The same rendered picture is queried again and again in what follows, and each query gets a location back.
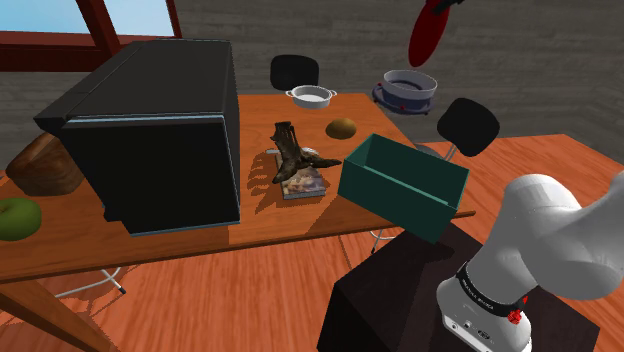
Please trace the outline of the red oval object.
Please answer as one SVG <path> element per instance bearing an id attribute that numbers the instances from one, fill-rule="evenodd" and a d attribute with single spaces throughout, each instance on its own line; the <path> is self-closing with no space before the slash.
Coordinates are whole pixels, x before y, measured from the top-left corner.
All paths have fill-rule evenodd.
<path id="1" fill-rule="evenodd" d="M 412 67 L 424 65 L 445 31 L 450 9 L 465 0 L 425 0 L 416 19 L 408 46 L 408 60 Z"/>

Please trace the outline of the grey bowl on blue base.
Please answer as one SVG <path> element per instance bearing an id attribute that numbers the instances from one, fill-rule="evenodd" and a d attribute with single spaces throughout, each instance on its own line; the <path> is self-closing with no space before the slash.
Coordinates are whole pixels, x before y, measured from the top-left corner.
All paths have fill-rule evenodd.
<path id="1" fill-rule="evenodd" d="M 427 115 L 433 106 L 438 82 L 415 70 L 387 71 L 372 89 L 375 103 L 404 115 Z"/>

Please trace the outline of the book with picture cover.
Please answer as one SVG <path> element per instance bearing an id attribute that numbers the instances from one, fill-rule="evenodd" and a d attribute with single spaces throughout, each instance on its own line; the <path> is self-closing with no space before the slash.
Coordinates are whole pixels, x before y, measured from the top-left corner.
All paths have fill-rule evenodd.
<path id="1" fill-rule="evenodd" d="M 289 179 L 280 183 L 284 200 L 320 197 L 326 194 L 321 173 L 312 167 L 300 169 Z"/>

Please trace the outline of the green open box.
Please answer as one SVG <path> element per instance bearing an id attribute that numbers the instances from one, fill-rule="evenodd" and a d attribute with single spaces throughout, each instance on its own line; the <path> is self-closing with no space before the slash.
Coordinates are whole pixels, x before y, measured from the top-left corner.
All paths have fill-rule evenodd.
<path id="1" fill-rule="evenodd" d="M 456 215 L 469 170 L 371 134 L 345 158 L 338 194 L 435 243 Z"/>

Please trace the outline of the black microwave oven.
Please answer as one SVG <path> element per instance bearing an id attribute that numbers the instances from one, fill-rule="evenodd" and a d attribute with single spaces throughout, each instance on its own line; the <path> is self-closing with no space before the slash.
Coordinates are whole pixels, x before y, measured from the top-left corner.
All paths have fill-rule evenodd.
<path id="1" fill-rule="evenodd" d="M 227 40 L 134 41 L 34 118 L 133 236 L 237 224 L 240 119 Z"/>

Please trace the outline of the dark driftwood figure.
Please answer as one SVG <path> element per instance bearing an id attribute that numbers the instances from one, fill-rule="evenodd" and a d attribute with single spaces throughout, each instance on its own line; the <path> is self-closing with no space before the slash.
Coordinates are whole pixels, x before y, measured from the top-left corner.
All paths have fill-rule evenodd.
<path id="1" fill-rule="evenodd" d="M 314 153 L 304 151 L 297 140 L 295 129 L 289 121 L 277 122 L 275 132 L 270 139 L 277 146 L 282 165 L 278 168 L 272 183 L 278 184 L 290 179 L 299 170 L 312 168 L 329 168 L 341 164 L 337 159 L 325 159 Z"/>

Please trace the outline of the brown kiwi fruit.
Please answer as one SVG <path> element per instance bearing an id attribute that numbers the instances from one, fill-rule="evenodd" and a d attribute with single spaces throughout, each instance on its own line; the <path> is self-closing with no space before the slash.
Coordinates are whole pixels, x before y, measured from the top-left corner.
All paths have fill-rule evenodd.
<path id="1" fill-rule="evenodd" d="M 337 118 L 327 125 L 325 132 L 331 138 L 345 140 L 356 134 L 357 126 L 349 118 Z"/>

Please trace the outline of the brown bread loaf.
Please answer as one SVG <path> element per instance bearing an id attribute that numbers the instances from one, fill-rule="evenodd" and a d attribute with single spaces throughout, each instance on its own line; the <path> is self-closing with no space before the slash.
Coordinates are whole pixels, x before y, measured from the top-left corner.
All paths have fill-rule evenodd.
<path id="1" fill-rule="evenodd" d="M 72 193 L 84 175 L 63 146 L 44 132 L 7 166 L 7 176 L 28 196 L 62 196 Z"/>

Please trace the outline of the red framed window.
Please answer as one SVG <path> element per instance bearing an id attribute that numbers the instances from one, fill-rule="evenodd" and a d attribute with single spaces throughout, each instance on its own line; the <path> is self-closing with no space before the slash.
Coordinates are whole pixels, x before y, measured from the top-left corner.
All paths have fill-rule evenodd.
<path id="1" fill-rule="evenodd" d="M 0 0 L 0 72 L 89 72 L 134 41 L 181 36 L 175 0 Z"/>

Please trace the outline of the green apple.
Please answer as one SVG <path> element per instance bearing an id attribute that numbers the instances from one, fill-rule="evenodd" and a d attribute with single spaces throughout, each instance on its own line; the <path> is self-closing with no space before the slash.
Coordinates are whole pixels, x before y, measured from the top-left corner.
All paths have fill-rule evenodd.
<path id="1" fill-rule="evenodd" d="M 42 223 L 40 206 L 26 198 L 0 200 L 0 240 L 18 241 L 38 231 Z"/>

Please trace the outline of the white chair base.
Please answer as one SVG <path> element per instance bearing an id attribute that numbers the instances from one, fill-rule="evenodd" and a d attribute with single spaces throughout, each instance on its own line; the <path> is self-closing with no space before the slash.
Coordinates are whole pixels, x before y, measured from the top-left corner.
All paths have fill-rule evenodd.
<path id="1" fill-rule="evenodd" d="M 85 285 L 85 286 L 82 286 L 82 287 L 79 287 L 79 288 L 75 288 L 75 289 L 72 289 L 72 290 L 69 290 L 69 291 L 66 291 L 66 292 L 63 292 L 63 293 L 56 294 L 56 295 L 55 295 L 55 297 L 56 297 L 56 298 L 62 298 L 62 297 L 65 297 L 65 296 L 68 296 L 68 295 L 71 295 L 71 294 L 75 294 L 75 293 L 78 293 L 78 292 L 81 292 L 81 291 L 87 290 L 87 289 L 91 289 L 91 288 L 98 287 L 98 286 L 103 285 L 103 284 L 105 284 L 105 283 L 111 283 L 111 284 L 113 284 L 113 285 L 116 287 L 116 289 L 117 289 L 117 290 L 118 290 L 118 291 L 119 291 L 122 295 L 125 295 L 125 294 L 127 293 L 127 291 L 126 291 L 126 290 L 124 289 L 124 287 L 123 287 L 123 286 L 122 286 L 122 285 L 121 285 L 121 284 L 120 284 L 120 283 L 116 280 L 116 276 L 117 276 L 117 274 L 120 272 L 120 270 L 121 270 L 121 268 L 120 268 L 120 267 L 117 267 L 117 268 L 114 270 L 114 272 L 113 272 L 113 273 L 109 273 L 106 269 L 101 269 L 102 274 L 105 276 L 105 278 L 104 278 L 103 280 L 100 280 L 100 281 L 98 281 L 98 282 L 91 283 L 91 284 L 88 284 L 88 285 Z"/>

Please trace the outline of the black office chair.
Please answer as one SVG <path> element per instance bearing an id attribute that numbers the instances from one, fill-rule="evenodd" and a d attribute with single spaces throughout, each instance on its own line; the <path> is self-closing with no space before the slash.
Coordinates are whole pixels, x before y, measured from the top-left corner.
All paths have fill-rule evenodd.
<path id="1" fill-rule="evenodd" d="M 499 130 L 497 118 L 485 106 L 457 98 L 437 123 L 438 133 L 451 143 L 449 154 L 441 159 L 451 162 L 455 152 L 474 157 L 494 141 Z"/>
<path id="2" fill-rule="evenodd" d="M 274 89 L 288 91 L 302 85 L 317 85 L 320 67 L 308 56 L 282 54 L 270 63 L 270 83 Z"/>

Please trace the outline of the dark robot stand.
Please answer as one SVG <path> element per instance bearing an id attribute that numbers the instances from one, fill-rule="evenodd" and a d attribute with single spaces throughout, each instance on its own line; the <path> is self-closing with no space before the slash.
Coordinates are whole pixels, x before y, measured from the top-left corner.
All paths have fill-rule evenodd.
<path id="1" fill-rule="evenodd" d="M 454 224 L 435 244 L 401 233 L 334 284 L 318 352 L 476 352 L 443 325 L 436 289 L 481 246 Z M 533 289 L 525 312 L 531 352 L 593 352 L 599 326 L 556 296 Z"/>

